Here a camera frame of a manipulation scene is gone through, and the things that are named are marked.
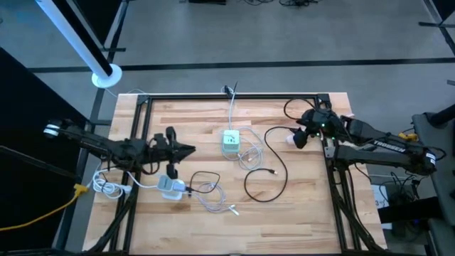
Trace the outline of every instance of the white power adapter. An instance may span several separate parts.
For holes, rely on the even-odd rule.
[[[221,143],[223,152],[237,154],[240,152],[240,132],[237,130],[225,130]]]

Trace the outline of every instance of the wooden table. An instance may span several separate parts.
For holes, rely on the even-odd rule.
[[[346,93],[330,93],[333,110],[351,113]],[[114,112],[109,138],[128,138],[137,95],[120,95]],[[232,112],[234,128],[248,126],[263,136],[270,127],[296,126],[283,115],[286,100],[236,100]],[[289,105],[289,114],[298,117],[309,106],[303,101]],[[289,170],[286,190],[271,203],[257,203],[245,193],[243,181],[247,171],[236,161],[227,161],[220,152],[220,131],[228,129],[228,100],[157,100],[153,103],[149,138],[173,126],[177,140],[196,146],[197,150],[176,168],[179,178],[189,181],[196,171],[214,171],[221,175],[227,203],[235,204],[240,213],[209,213],[192,197],[169,201],[155,189],[140,189],[134,221],[131,254],[298,254],[340,252],[333,207],[327,181],[321,141],[310,139],[304,149],[285,142],[289,131],[273,131],[267,140]],[[241,133],[255,139],[248,131]],[[268,199],[283,186],[284,169],[275,155],[264,152],[266,171],[252,174],[249,191]],[[367,172],[365,166],[359,167]],[[160,174],[166,173],[161,167]],[[358,213],[377,244],[385,247],[378,211],[369,181],[352,169]],[[122,172],[112,171],[109,181],[120,182]],[[156,184],[158,175],[142,175],[143,184]],[[216,198],[218,193],[210,195]],[[114,218],[117,201],[98,193],[93,203],[84,250],[93,246]],[[119,248],[123,245],[125,217],[120,228]],[[348,225],[344,225],[351,245]]]

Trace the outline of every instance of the power adapter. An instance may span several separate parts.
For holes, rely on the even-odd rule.
[[[221,143],[223,152],[237,154],[240,152],[240,132],[237,130],[225,130]]]

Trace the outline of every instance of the concrete floor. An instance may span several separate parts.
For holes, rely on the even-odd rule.
[[[84,65],[34,1],[3,0],[0,17],[0,45],[26,67]],[[230,0],[216,6],[139,0],[129,4],[119,41],[127,51],[117,53],[114,63],[454,57],[439,29],[419,27],[418,21],[433,21],[420,0],[324,0],[303,9],[277,1],[249,6]],[[455,80],[454,69],[455,64],[421,64],[136,71],[125,72],[112,91],[218,92],[238,81],[242,92],[347,92],[357,118],[399,132],[410,127],[414,113],[454,103],[455,87],[446,84]],[[96,93],[91,73],[37,76],[88,117]],[[112,118],[115,100],[105,94],[100,118]],[[95,162],[87,166],[86,180]],[[388,175],[390,169],[371,166],[369,171]],[[430,182],[421,189],[432,194]],[[70,234],[69,250],[82,247],[80,227],[87,225],[91,201],[87,196],[78,202],[78,230]]]

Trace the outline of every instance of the yellow cable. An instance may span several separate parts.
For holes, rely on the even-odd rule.
[[[14,229],[17,229],[17,228],[24,228],[24,227],[26,227],[28,225],[32,225],[32,224],[34,224],[37,221],[40,221],[40,220],[42,220],[42,219],[44,219],[46,217],[51,216],[54,213],[57,213],[58,211],[60,211],[60,210],[62,210],[64,208],[67,208],[71,203],[73,203],[76,200],[76,198],[78,196],[80,196],[81,194],[83,194],[83,193],[88,191],[88,188],[86,186],[83,186],[83,185],[80,185],[80,184],[75,184],[74,185],[74,189],[76,191],[74,192],[73,198],[69,202],[64,204],[63,206],[61,206],[61,207],[59,207],[59,208],[57,208],[57,209],[55,209],[55,210],[53,210],[53,211],[51,211],[49,213],[46,213],[45,215],[43,215],[41,217],[38,217],[38,218],[36,218],[36,219],[34,219],[32,221],[29,221],[27,223],[20,224],[20,225],[15,225],[15,226],[11,226],[11,227],[6,227],[6,228],[0,228],[0,232],[1,231],[7,231],[7,230],[14,230]]]

